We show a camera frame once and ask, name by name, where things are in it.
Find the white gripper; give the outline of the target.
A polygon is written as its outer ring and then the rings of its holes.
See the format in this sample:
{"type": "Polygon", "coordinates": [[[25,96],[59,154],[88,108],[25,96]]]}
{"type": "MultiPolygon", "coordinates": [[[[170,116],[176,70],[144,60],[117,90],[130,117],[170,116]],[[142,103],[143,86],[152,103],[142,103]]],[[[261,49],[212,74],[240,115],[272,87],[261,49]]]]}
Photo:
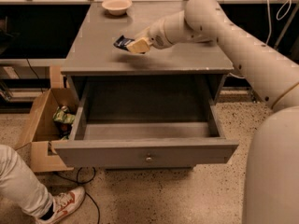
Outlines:
{"type": "Polygon", "coordinates": [[[185,21],[184,12],[180,11],[163,17],[136,35],[137,40],[126,48],[131,53],[146,53],[153,46],[167,49],[191,37],[191,28],[185,21]]]}

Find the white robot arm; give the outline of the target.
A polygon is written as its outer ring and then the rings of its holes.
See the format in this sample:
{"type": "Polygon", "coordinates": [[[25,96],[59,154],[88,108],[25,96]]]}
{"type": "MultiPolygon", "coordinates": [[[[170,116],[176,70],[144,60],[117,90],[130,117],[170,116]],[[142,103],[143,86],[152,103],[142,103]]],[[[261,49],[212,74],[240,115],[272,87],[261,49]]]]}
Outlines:
{"type": "Polygon", "coordinates": [[[216,0],[189,0],[127,48],[144,53],[199,36],[218,44],[274,111],[249,147],[242,224],[299,224],[299,67],[228,19],[216,0]]]}

